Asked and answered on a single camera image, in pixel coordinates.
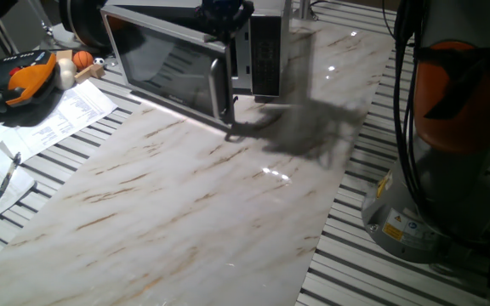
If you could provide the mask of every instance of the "orange ball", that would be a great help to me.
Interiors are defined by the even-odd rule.
[[[94,64],[94,56],[86,51],[79,51],[73,55],[73,63],[81,71]]]

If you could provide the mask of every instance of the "marble surface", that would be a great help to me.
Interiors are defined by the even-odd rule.
[[[291,39],[286,93],[241,96],[232,137],[135,98],[0,254],[0,305],[294,305],[392,41]]]

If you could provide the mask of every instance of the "stainless steel microwave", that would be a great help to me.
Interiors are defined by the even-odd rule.
[[[108,0],[101,10],[130,87],[224,124],[233,94],[278,96],[288,62],[291,0],[258,0],[228,45],[206,42],[200,0]]]

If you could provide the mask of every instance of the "microwave handle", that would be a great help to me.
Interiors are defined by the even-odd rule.
[[[211,93],[211,102],[213,103],[213,116],[216,119],[220,119],[219,112],[219,95],[217,90],[217,83],[221,84],[223,82],[217,82],[218,76],[220,76],[220,70],[222,65],[220,64],[220,59],[215,59],[211,64],[211,71],[209,72],[209,92]]]

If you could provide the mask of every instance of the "warning label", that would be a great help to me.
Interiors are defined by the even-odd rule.
[[[390,210],[383,232],[406,246],[426,251],[432,250],[438,240],[438,235],[428,226],[394,209]]]
[[[383,195],[383,191],[388,190],[392,186],[392,171],[389,171],[387,175],[378,183],[378,194],[379,199]]]

